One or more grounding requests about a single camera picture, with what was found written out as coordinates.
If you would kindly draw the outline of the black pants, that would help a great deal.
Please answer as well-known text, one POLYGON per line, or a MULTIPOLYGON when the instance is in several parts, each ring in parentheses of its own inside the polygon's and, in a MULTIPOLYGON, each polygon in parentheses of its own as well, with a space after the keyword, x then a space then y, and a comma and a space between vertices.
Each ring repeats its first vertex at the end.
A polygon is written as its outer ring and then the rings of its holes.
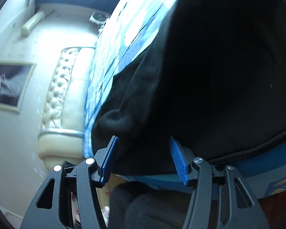
POLYGON ((114 76, 92 150, 112 136, 120 175, 173 173, 170 138, 218 165, 286 141, 286 3, 176 0, 150 46, 114 76))

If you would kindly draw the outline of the cream tufted leather headboard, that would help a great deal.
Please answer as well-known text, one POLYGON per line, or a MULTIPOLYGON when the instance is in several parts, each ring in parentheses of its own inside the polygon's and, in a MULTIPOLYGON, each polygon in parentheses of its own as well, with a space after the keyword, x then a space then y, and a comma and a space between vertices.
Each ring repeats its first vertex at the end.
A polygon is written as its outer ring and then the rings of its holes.
POLYGON ((90 66, 94 47, 61 51, 43 106, 38 156, 45 169, 84 158, 84 120, 90 66))

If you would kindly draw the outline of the white oval vanity mirror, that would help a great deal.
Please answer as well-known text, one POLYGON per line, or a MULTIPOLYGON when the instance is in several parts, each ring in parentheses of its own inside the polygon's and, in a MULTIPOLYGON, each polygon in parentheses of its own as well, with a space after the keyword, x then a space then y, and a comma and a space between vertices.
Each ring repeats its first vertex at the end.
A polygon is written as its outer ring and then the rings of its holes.
POLYGON ((109 19, 109 16, 103 14, 103 13, 100 13, 100 12, 94 12, 90 18, 89 18, 89 21, 96 24, 96 25, 104 25, 105 22, 109 19))

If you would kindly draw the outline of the blue patterned bed sheet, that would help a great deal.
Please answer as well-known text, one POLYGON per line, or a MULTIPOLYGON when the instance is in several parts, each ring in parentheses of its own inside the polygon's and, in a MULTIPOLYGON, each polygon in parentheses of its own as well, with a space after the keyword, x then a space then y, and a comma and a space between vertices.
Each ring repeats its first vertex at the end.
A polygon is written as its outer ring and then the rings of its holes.
MULTIPOLYGON (((120 0, 96 42, 85 103, 84 156, 93 156, 91 131, 97 113, 123 70, 155 38, 175 0, 120 0)), ((286 142, 236 164, 255 196, 286 191, 286 142)))

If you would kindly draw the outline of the framed wall picture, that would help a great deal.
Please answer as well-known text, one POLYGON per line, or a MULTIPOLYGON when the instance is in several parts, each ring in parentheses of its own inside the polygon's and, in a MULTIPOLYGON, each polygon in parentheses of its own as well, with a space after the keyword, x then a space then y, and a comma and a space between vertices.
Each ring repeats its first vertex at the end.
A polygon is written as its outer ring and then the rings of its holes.
POLYGON ((0 61, 0 110, 19 114, 36 63, 0 61))

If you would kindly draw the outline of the white wall air conditioner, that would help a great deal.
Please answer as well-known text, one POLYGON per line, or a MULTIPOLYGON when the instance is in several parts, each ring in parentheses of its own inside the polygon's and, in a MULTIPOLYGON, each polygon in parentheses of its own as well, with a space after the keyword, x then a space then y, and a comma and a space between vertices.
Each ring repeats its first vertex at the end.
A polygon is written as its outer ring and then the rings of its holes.
POLYGON ((43 20, 45 19, 45 12, 40 10, 34 14, 22 27, 20 30, 20 35, 22 37, 28 37, 31 31, 43 20))

